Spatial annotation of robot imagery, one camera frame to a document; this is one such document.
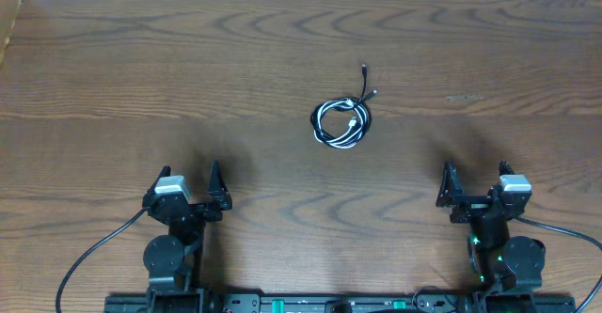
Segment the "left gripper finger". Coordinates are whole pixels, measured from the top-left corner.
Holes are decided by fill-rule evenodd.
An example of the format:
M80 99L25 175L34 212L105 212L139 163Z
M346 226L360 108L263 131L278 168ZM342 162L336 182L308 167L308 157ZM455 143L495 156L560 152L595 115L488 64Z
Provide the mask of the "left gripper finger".
M163 168L161 169L161 171L159 172L157 178L155 179L155 181L152 183L151 187L149 188L149 191L150 192L154 191L160 178L169 177L170 175L171 175L171 167L169 165L164 165Z
M220 164L217 160L212 161L207 192L212 197L213 202L217 203L221 211L232 209L232 198L222 178Z

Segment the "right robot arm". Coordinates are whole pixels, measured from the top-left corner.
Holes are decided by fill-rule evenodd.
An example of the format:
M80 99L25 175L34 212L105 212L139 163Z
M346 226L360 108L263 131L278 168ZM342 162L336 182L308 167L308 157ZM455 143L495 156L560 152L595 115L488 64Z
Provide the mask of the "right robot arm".
M468 224L469 260L482 287L460 299L460 312L534 312L532 292L542 286L546 248L542 242L511 236L508 222L525 210L532 196L528 179L499 163L499 180L484 196L465 193L451 162L443 164L436 206L451 210L453 224Z

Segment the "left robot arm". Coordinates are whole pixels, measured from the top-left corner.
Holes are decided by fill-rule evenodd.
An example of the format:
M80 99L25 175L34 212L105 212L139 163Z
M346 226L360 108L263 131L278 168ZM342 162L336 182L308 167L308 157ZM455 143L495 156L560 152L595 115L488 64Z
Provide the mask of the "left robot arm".
M143 255L149 272L149 312L223 310L220 295L198 285L205 227L222 220L223 212L233 207L217 160L212 161L207 193L210 201L192 203L185 177L173 175L166 165L143 196L148 216L168 227L166 235L148 243Z

